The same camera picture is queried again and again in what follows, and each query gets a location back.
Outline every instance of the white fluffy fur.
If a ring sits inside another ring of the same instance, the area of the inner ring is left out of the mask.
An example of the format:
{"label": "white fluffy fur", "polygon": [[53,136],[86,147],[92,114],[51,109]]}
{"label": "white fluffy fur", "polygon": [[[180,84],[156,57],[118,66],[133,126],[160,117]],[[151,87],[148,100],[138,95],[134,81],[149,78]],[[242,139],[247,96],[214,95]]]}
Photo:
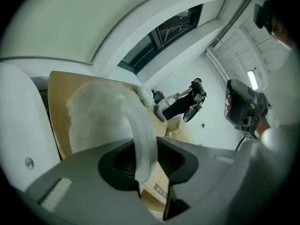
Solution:
{"label": "white fluffy fur", "polygon": [[152,98],[152,92],[149,88],[145,88],[143,86],[139,86],[136,89],[137,95],[140,97],[142,103],[145,106],[150,107],[154,103],[154,99]]}
{"label": "white fluffy fur", "polygon": [[119,112],[118,94],[143,106],[136,93],[117,82],[87,83],[69,99],[73,153],[133,137],[128,120]]}

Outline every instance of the window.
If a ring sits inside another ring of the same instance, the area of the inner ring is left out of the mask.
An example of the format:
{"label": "window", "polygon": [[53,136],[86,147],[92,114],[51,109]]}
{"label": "window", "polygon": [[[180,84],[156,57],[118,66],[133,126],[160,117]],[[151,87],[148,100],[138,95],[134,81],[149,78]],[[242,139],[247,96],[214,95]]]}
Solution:
{"label": "window", "polygon": [[135,74],[142,70],[166,47],[196,28],[202,4],[171,17],[135,45],[118,64]]}

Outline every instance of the black pants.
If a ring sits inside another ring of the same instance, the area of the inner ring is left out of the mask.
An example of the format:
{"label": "black pants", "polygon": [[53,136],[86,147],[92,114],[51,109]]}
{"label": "black pants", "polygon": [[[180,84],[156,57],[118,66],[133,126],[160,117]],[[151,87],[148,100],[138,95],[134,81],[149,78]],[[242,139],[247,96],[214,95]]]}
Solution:
{"label": "black pants", "polygon": [[189,97],[180,98],[166,110],[164,110],[163,115],[167,120],[169,120],[172,117],[177,116],[178,114],[185,113],[192,104],[193,101],[191,101]]}

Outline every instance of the black grille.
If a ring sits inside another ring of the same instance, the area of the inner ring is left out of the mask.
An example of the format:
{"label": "black grille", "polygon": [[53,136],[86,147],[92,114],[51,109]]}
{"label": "black grille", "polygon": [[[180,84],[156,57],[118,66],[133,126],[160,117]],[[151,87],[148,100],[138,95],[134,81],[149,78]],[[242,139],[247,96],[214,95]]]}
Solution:
{"label": "black grille", "polygon": [[[169,175],[184,165],[184,156],[169,148],[161,142],[157,142],[158,162],[166,175]],[[128,176],[135,176],[136,160],[135,145],[132,143],[119,152],[112,162],[113,167],[120,173]]]}

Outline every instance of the ceiling light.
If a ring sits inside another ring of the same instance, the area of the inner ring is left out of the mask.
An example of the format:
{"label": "ceiling light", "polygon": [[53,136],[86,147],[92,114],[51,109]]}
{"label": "ceiling light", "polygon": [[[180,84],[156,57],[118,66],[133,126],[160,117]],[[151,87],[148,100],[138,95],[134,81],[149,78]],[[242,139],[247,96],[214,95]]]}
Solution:
{"label": "ceiling light", "polygon": [[254,71],[253,70],[248,71],[247,74],[248,74],[248,77],[250,79],[251,86],[252,86],[253,90],[258,89]]}

